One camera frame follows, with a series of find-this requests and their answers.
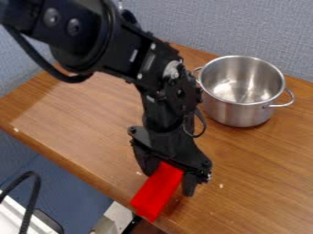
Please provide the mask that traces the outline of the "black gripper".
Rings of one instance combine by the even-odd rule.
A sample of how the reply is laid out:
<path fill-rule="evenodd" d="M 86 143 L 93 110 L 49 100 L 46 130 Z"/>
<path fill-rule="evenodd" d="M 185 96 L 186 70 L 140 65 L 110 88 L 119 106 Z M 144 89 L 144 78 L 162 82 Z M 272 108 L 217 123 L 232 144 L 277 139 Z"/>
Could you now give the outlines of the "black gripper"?
<path fill-rule="evenodd" d="M 194 133 L 194 122 L 165 133 L 148 130 L 144 126 L 132 126 L 127 133 L 133 137 L 136 160 L 144 174 L 152 176 L 161 162 L 169 163 L 186 173 L 182 194 L 192 197 L 197 186 L 212 179 L 213 166 L 190 136 Z"/>

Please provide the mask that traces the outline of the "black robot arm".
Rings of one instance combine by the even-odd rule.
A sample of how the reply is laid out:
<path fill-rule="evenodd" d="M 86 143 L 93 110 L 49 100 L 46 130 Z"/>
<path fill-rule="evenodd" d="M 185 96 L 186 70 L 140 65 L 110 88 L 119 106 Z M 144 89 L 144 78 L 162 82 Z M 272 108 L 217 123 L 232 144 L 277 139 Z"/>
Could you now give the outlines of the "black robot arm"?
<path fill-rule="evenodd" d="M 0 25 L 58 80 L 81 83 L 105 72 L 136 85 L 144 105 L 144 124 L 129 128 L 136 160 L 148 176 L 162 163 L 180 169 L 190 197 L 213 163 L 194 142 L 202 89 L 180 52 L 111 0 L 0 0 Z"/>

